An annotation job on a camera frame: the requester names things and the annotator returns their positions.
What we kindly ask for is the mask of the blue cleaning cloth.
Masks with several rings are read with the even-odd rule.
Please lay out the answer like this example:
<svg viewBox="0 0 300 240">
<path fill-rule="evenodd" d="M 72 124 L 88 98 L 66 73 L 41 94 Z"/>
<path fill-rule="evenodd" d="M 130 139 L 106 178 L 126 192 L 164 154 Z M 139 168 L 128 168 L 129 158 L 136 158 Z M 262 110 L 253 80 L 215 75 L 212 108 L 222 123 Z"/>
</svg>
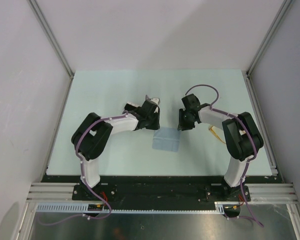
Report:
<svg viewBox="0 0 300 240">
<path fill-rule="evenodd" d="M 179 151 L 180 138 L 181 132 L 176 128 L 162 127 L 154 131 L 152 148 L 177 153 Z"/>
</svg>

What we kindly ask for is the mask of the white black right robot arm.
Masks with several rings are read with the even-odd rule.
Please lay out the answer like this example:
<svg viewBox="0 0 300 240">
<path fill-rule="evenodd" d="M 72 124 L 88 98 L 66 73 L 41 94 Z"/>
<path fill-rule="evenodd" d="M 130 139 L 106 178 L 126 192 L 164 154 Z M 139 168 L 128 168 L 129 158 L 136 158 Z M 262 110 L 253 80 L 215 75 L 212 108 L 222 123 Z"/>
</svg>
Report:
<svg viewBox="0 0 300 240">
<path fill-rule="evenodd" d="M 192 130 L 195 123 L 209 124 L 223 131 L 230 162 L 223 177 L 226 185 L 220 188 L 220 194 L 225 200 L 232 201 L 239 194 L 237 186 L 244 182 L 249 162 L 264 146 L 252 115 L 248 112 L 235 115 L 213 108 L 208 103 L 201 104 L 194 94 L 184 96 L 181 101 L 184 108 L 179 109 L 179 131 Z"/>
</svg>

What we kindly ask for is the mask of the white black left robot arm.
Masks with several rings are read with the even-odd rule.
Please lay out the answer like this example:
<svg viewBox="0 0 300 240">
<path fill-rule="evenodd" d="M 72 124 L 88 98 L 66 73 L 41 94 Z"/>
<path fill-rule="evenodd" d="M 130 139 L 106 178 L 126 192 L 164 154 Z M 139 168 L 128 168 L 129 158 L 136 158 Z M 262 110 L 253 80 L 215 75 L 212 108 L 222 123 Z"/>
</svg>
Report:
<svg viewBox="0 0 300 240">
<path fill-rule="evenodd" d="M 100 196 L 101 188 L 98 158 L 104 151 L 110 136 L 141 129 L 160 129 L 160 99 L 145 98 L 141 106 L 127 102 L 117 116 L 101 117 L 89 113 L 71 137 L 75 155 L 80 159 L 83 194 L 90 200 Z"/>
</svg>

